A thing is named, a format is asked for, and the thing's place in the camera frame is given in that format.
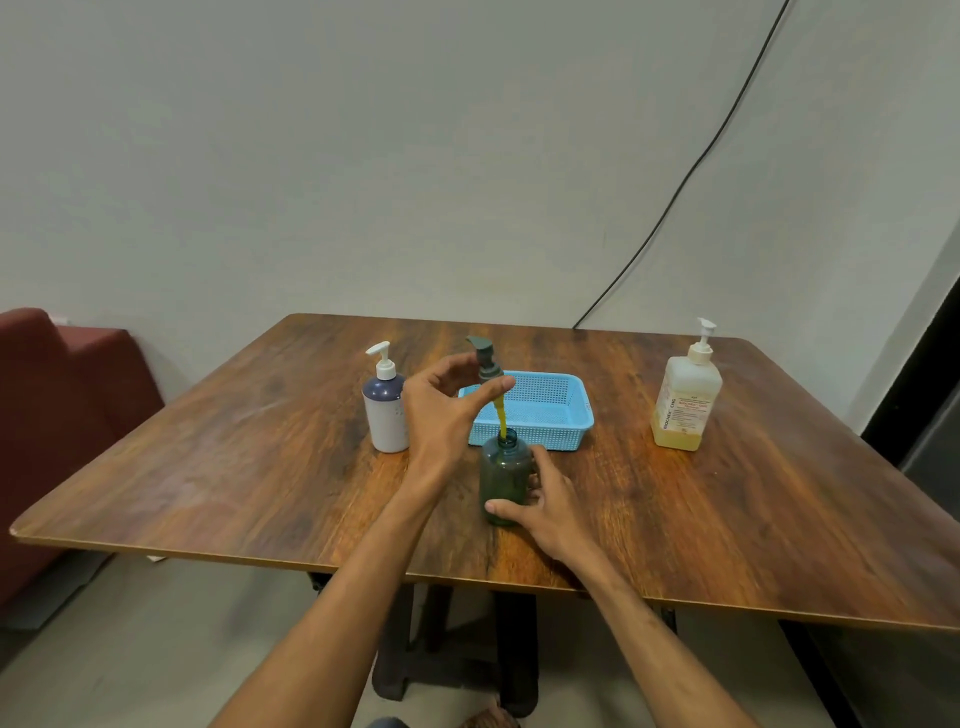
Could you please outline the person's left forearm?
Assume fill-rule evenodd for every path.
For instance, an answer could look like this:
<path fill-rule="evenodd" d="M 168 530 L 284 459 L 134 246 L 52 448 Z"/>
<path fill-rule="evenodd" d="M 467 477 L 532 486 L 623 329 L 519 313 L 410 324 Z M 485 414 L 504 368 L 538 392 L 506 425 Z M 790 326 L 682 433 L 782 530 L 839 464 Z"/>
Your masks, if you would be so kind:
<path fill-rule="evenodd" d="M 350 728 L 378 641 L 450 469 L 411 462 L 319 596 L 208 728 Z"/>

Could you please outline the person's left hand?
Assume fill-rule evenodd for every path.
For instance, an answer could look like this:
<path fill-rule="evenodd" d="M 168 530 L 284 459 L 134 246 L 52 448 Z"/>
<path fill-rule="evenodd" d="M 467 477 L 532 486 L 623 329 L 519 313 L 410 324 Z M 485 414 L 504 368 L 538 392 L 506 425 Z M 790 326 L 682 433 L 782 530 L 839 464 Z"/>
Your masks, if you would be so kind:
<path fill-rule="evenodd" d="M 475 353 L 441 358 L 406 379 L 402 402 L 416 481 L 440 487 L 458 467 L 474 423 L 460 412 L 459 399 L 481 383 Z"/>

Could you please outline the dark door frame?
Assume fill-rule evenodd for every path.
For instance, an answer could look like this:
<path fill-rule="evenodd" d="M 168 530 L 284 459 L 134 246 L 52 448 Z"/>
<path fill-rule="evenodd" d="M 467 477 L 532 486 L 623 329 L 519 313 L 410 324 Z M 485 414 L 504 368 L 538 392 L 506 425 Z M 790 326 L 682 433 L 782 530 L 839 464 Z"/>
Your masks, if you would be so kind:
<path fill-rule="evenodd" d="M 960 279 L 862 439 L 960 524 Z M 828 728 L 960 728 L 960 632 L 780 620 Z"/>

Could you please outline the red sofa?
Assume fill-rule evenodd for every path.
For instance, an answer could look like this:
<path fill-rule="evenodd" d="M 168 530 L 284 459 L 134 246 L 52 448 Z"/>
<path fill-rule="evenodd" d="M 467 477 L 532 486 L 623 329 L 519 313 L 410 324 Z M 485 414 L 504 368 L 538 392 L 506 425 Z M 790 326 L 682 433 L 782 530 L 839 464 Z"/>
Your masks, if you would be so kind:
<path fill-rule="evenodd" d="M 0 313 L 0 609 L 63 553 L 19 543 L 13 522 L 163 406 L 126 329 Z"/>

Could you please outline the white and navy pump bottle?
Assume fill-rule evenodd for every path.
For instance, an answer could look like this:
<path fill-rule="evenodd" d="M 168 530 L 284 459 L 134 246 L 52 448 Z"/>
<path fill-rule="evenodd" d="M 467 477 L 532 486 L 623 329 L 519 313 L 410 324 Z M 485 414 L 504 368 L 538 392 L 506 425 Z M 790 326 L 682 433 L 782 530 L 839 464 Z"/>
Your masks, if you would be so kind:
<path fill-rule="evenodd" d="M 382 341 L 366 350 L 368 356 L 378 357 L 375 375 L 364 382 L 362 395 L 370 440 L 383 454 L 397 454 L 409 449 L 402 392 L 405 376 L 398 372 L 389 354 L 390 342 Z"/>

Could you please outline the green pump head yellow tube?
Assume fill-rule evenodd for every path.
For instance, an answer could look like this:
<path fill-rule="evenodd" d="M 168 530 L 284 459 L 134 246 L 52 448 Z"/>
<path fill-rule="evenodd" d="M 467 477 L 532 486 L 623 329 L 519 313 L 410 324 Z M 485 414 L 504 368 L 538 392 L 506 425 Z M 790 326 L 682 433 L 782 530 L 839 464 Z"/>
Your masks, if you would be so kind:
<path fill-rule="evenodd" d="M 465 340 L 474 347 L 479 366 L 479 378 L 482 383 L 504 376 L 504 371 L 496 360 L 495 346 L 490 339 L 478 335 L 468 335 L 465 337 Z M 497 439 L 500 444 L 506 445 L 509 430 L 503 394 L 493 400 L 493 406 L 499 424 Z"/>

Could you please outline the person's right forearm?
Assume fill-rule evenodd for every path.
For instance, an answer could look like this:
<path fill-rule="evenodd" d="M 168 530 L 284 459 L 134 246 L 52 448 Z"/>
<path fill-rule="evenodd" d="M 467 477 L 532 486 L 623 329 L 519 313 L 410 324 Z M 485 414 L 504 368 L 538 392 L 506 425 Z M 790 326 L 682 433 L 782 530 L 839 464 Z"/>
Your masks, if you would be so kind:
<path fill-rule="evenodd" d="M 558 561 L 596 603 L 656 728 L 761 728 L 593 541 L 562 550 Z"/>

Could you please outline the green transparent plastic bottle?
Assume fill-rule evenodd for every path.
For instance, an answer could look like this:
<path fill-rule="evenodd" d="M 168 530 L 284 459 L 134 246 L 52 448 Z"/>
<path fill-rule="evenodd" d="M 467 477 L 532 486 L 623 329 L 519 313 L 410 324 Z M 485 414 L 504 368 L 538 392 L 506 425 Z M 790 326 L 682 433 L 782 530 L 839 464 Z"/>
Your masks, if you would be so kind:
<path fill-rule="evenodd" d="M 486 509 L 491 500 L 526 505 L 535 460 L 530 447 L 512 427 L 506 435 L 491 437 L 481 446 L 479 459 L 479 501 L 486 520 L 497 527 L 510 527 L 514 522 L 496 516 Z"/>

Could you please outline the black table base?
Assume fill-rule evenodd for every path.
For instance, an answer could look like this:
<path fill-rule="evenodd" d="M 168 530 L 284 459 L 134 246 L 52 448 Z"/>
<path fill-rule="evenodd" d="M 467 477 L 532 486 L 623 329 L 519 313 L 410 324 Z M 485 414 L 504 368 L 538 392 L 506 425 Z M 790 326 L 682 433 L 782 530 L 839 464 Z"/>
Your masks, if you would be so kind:
<path fill-rule="evenodd" d="M 379 698 L 402 701 L 411 683 L 496 690 L 512 717 L 529 717 L 539 702 L 537 598 L 494 590 L 490 617 L 450 627 L 454 588 L 431 584 L 415 634 L 415 586 L 403 584 L 383 627 L 371 683 Z"/>

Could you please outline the person's right hand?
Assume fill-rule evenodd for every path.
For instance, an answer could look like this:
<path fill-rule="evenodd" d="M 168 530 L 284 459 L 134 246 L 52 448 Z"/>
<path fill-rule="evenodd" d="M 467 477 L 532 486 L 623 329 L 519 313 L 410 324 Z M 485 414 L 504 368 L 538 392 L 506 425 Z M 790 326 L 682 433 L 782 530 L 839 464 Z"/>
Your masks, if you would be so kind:
<path fill-rule="evenodd" d="M 583 519 L 571 480 L 542 445 L 534 444 L 531 452 L 535 485 L 528 492 L 527 504 L 534 505 L 534 516 L 522 528 L 547 556 L 579 574 L 602 561 L 605 554 Z"/>

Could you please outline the blue plastic basket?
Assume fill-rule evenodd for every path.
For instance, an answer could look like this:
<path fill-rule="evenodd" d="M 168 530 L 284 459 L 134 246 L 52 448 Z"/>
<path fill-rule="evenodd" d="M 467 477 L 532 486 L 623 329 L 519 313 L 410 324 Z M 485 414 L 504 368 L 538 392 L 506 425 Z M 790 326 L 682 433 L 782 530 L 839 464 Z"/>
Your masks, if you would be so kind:
<path fill-rule="evenodd" d="M 594 413 L 582 380 L 572 374 L 526 370 L 497 371 L 514 386 L 502 404 L 486 405 L 474 418 L 468 444 L 483 446 L 500 434 L 501 422 L 528 445 L 550 452 L 576 452 L 594 426 Z"/>

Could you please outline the yellow liquid pump bottle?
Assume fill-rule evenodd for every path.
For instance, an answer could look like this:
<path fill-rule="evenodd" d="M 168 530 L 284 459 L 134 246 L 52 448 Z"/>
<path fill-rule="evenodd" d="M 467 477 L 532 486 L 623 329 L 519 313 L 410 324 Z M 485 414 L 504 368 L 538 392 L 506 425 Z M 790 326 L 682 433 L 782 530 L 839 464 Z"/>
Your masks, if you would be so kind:
<path fill-rule="evenodd" d="M 651 415 L 654 443 L 662 448 L 696 452 L 723 378 L 713 361 L 710 339 L 714 322 L 699 318 L 700 338 L 685 355 L 669 357 Z"/>

